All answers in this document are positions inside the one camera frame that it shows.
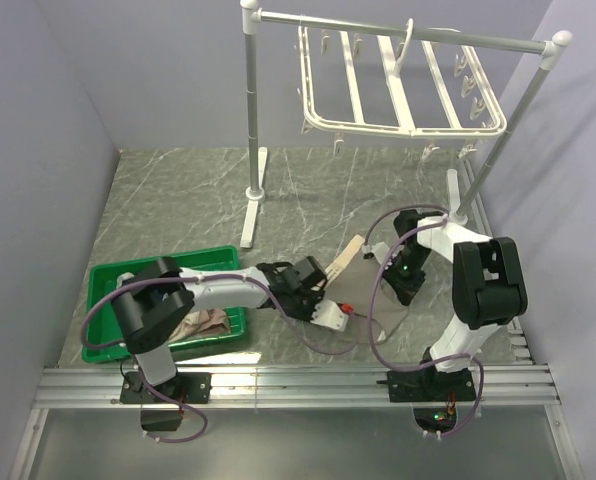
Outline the taupe beige underwear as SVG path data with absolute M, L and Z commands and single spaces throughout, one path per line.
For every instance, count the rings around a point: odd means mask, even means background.
M 345 342 L 368 344 L 366 314 L 369 298 L 380 263 L 374 258 L 364 259 L 364 238 L 355 235 L 342 252 L 325 268 L 328 279 L 325 297 L 352 307 L 354 317 L 349 319 L 344 332 L 336 336 Z M 374 299 L 372 335 L 377 345 L 385 343 L 405 320 L 409 308 L 403 306 L 393 289 L 381 280 Z

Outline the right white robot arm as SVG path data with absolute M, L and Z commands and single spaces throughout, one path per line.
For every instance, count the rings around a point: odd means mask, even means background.
M 525 313 L 528 296 L 516 243 L 489 237 L 448 221 L 439 211 L 401 211 L 393 221 L 406 236 L 383 279 L 399 302 L 408 306 L 424 284 L 424 264 L 431 253 L 452 265 L 453 317 L 441 337 L 425 352 L 425 363 L 438 363 L 419 374 L 420 391 L 438 400 L 454 378 L 467 369 L 486 340 Z

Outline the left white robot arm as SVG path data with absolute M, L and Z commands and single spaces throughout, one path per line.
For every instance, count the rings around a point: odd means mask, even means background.
M 181 268 L 163 257 L 117 288 L 110 298 L 126 348 L 156 401 L 180 388 L 167 341 L 191 312 L 274 308 L 318 326 L 337 325 L 340 309 L 325 297 L 327 276 L 314 257 L 295 264 L 259 263 L 242 270 L 206 272 Z

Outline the beige pink underwear pile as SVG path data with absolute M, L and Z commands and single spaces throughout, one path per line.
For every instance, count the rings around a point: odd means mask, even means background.
M 209 309 L 190 312 L 169 336 L 168 343 L 184 342 L 230 332 L 229 317 L 224 310 Z

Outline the white clip drying hanger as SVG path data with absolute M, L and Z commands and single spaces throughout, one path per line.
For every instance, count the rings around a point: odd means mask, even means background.
M 339 152 L 345 135 L 396 138 L 402 140 L 425 140 L 428 149 L 437 149 L 435 143 L 441 140 L 465 140 L 472 144 L 478 140 L 488 140 L 500 136 L 508 125 L 507 118 L 494 93 L 492 85 L 478 57 L 475 46 L 461 44 L 461 52 L 456 55 L 454 74 L 466 73 L 460 94 L 466 98 L 473 95 L 470 107 L 470 123 L 465 125 L 459 118 L 450 91 L 447 87 L 435 50 L 442 40 L 422 39 L 414 30 L 414 22 L 409 19 L 401 33 L 388 33 L 374 30 L 370 33 L 377 41 L 378 53 L 383 69 L 386 89 L 395 114 L 395 123 L 388 125 L 373 122 L 365 116 L 361 99 L 360 85 L 356 73 L 355 60 L 359 55 L 364 32 L 358 29 L 334 29 L 339 35 L 342 49 L 343 67 L 349 94 L 350 120 L 336 120 L 318 113 L 314 74 L 310 51 L 310 24 L 305 17 L 298 22 L 298 55 L 301 75 L 301 97 L 303 121 L 301 132 L 306 134 L 313 129 L 334 135 L 334 151 Z M 409 98 L 402 78 L 405 60 L 413 41 L 418 41 L 429 69 L 432 85 L 445 115 L 445 126 L 420 126 L 414 120 Z

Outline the green plastic tray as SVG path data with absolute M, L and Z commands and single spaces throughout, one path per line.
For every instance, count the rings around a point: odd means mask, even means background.
M 226 271 L 240 268 L 237 249 L 232 245 L 213 247 L 203 250 L 175 253 L 172 257 L 180 267 L 202 271 Z M 144 270 L 153 257 L 145 257 L 116 263 L 101 264 L 93 267 L 89 275 L 87 307 L 92 308 L 105 295 L 117 288 L 117 278 L 124 273 L 137 274 Z M 230 333 L 201 337 L 189 341 L 170 344 L 173 352 L 188 352 L 207 348 L 211 355 L 216 354 L 222 344 L 242 340 L 248 336 L 247 315 L 242 307 L 227 308 Z M 91 320 L 87 327 L 87 340 L 94 344 L 109 343 L 118 340 L 121 331 L 112 307 L 107 304 Z M 101 364 L 119 361 L 129 356 L 126 348 L 115 345 L 102 350 L 82 349 L 82 360 L 87 364 Z

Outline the grey white garment rack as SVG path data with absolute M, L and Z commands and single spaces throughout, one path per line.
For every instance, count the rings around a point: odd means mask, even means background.
M 259 208 L 265 199 L 264 180 L 268 160 L 268 150 L 261 146 L 259 139 L 257 36 L 260 25 L 263 23 L 285 24 L 294 25 L 298 29 L 300 18 L 305 17 L 306 21 L 310 24 L 309 30 L 321 30 L 321 49 L 326 51 L 328 49 L 331 34 L 335 32 L 334 29 L 336 27 L 340 27 L 344 30 L 358 29 L 365 33 L 364 36 L 371 36 L 370 33 L 374 30 L 398 34 L 404 31 L 406 22 L 409 19 L 400 26 L 391 27 L 367 22 L 273 12 L 261 8 L 256 1 L 241 2 L 240 10 L 245 44 L 247 136 L 250 169 L 250 183 L 246 190 L 248 204 L 240 245 L 244 249 L 249 249 L 254 243 Z M 508 121 L 507 127 L 500 136 L 491 138 L 494 140 L 495 144 L 488 154 L 485 164 L 477 173 L 476 178 L 471 182 L 468 191 L 465 194 L 459 192 L 456 171 L 451 170 L 447 174 L 449 219 L 451 222 L 464 225 L 467 222 L 468 208 L 476 200 L 482 185 L 489 176 L 493 166 L 499 159 L 502 151 L 505 149 L 508 141 L 511 139 L 511 136 L 520 123 L 521 118 L 528 110 L 528 107 L 531 105 L 548 75 L 554 70 L 566 49 L 571 45 L 573 35 L 567 30 L 561 30 L 556 32 L 549 40 L 536 41 L 469 34 L 451 28 L 424 28 L 415 25 L 415 23 L 414 30 L 422 39 L 442 40 L 444 42 L 442 45 L 455 45 L 459 47 L 461 44 L 472 44 L 475 46 L 476 52 L 478 49 L 484 48 L 496 51 L 531 54 L 538 56 L 540 59 L 538 68 L 521 96 L 521 99 L 518 101 L 513 113 L 511 115 L 505 115 Z M 477 142 L 484 140 L 478 140 L 472 144 L 467 143 L 465 140 L 461 141 L 463 141 L 464 146 L 459 155 L 461 157 L 466 157 L 475 152 Z M 425 157 L 429 157 L 433 152 L 428 149 L 428 146 L 429 143 L 423 152 Z

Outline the aluminium rail base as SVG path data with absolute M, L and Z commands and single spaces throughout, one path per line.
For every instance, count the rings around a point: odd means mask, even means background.
M 184 374 L 207 373 L 207 409 L 388 407 L 386 371 L 378 365 L 202 365 L 182 364 Z M 484 382 L 485 406 L 544 408 L 558 458 L 568 479 L 581 479 L 560 396 L 546 365 L 488 365 L 475 380 Z M 120 408 L 122 376 L 118 368 L 43 371 L 10 473 L 29 477 L 39 441 L 52 410 Z

